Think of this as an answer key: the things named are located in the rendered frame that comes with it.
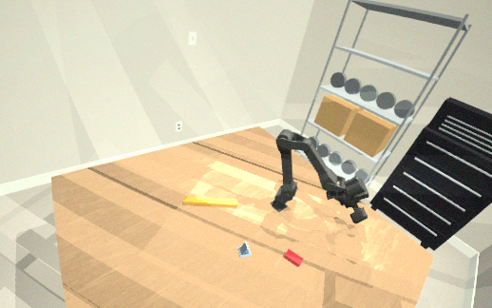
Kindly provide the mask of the red rectangular block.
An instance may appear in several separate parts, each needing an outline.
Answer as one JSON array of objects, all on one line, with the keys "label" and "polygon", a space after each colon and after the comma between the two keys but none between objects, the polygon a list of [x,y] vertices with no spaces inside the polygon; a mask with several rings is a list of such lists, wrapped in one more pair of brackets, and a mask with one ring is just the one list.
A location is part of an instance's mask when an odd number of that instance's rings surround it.
[{"label": "red rectangular block", "polygon": [[285,259],[288,259],[291,263],[294,265],[298,266],[301,265],[303,258],[300,256],[297,256],[291,249],[288,249],[285,257]]}]

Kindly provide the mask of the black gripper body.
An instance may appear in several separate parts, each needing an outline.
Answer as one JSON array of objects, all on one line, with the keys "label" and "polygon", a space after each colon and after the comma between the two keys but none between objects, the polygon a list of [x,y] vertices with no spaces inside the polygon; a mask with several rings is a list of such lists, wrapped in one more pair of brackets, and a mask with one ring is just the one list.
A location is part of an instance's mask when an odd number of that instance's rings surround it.
[{"label": "black gripper body", "polygon": [[[341,205],[345,205],[346,208],[352,207],[354,212],[350,214],[350,217],[352,219],[352,222],[355,224],[358,224],[368,218],[368,215],[366,213],[365,209],[361,209],[358,207],[357,202],[354,200],[353,197],[350,196],[350,198],[345,201],[345,202],[340,202]],[[357,208],[356,208],[357,207]]]}]

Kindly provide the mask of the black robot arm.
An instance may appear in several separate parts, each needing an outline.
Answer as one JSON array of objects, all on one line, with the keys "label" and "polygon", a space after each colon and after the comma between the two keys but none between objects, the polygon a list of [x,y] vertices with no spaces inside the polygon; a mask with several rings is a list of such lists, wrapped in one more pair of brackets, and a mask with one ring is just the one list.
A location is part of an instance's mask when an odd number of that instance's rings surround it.
[{"label": "black robot arm", "polygon": [[[282,211],[291,201],[297,191],[298,182],[293,180],[292,150],[302,150],[313,168],[318,174],[319,181],[326,191],[327,200],[336,199],[338,202],[347,201],[350,196],[359,203],[359,200],[369,197],[364,181],[357,176],[346,180],[343,176],[336,175],[327,167],[318,151],[312,144],[312,140],[301,134],[284,129],[276,138],[277,149],[281,154],[283,185],[281,185],[270,205],[278,212]],[[337,185],[339,181],[339,185]]]}]

